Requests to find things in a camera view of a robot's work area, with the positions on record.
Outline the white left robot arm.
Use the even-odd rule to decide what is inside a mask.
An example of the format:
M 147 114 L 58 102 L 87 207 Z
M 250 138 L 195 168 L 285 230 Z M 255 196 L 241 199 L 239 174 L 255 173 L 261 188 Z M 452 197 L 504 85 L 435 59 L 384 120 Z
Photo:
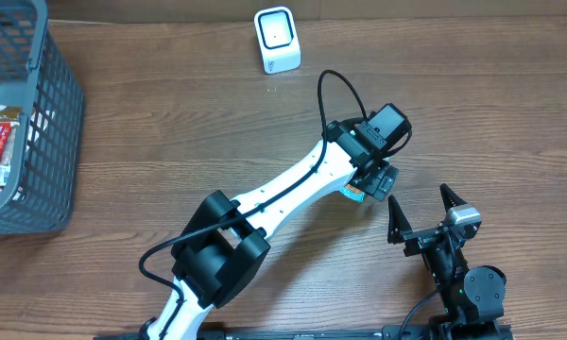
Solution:
M 352 186 L 383 200 L 398 174 L 388 158 L 410 136 L 406 121 L 333 121 L 307 156 L 268 183 L 234 198 L 220 191 L 208 195 L 180 236 L 149 249 L 139 261 L 145 277 L 171 290 L 161 314 L 139 330 L 140 338 L 197 338 L 207 314 L 254 279 L 270 239 L 321 198 Z

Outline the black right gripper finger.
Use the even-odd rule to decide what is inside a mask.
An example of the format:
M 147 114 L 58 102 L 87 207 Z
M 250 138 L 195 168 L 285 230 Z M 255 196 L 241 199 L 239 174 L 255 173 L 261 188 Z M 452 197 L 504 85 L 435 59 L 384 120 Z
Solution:
M 387 241 L 390 244 L 404 243 L 406 237 L 413 232 L 411 225 L 394 195 L 387 199 L 387 205 L 389 215 Z
M 448 212 L 452 208 L 466 204 L 466 201 L 457 195 L 446 183 L 442 183 L 439 186 L 439 189 L 445 212 Z

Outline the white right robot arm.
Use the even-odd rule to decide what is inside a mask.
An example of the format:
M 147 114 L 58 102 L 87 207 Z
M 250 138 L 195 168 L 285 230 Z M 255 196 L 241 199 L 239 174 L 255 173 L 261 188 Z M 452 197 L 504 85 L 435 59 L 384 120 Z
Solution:
M 435 283 L 434 291 L 389 333 L 397 339 L 511 339 L 511 328 L 497 322 L 504 315 L 506 275 L 492 265 L 470 268 L 462 252 L 480 229 L 481 213 L 447 184 L 439 189 L 445 217 L 430 229 L 414 231 L 396 197 L 387 199 L 387 241 L 403 244 L 406 257 L 421 256 Z M 430 317 L 425 325 L 411 327 L 413 316 L 435 296 L 440 297 L 444 313 Z

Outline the teal snack packet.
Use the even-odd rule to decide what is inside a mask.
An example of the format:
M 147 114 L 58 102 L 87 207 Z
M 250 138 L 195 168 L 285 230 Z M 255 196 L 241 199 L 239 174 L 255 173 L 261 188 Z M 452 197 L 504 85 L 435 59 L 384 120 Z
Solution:
M 365 193 L 354 186 L 347 184 L 340 189 L 340 193 L 346 198 L 353 200 L 357 203 L 362 203 L 365 199 Z

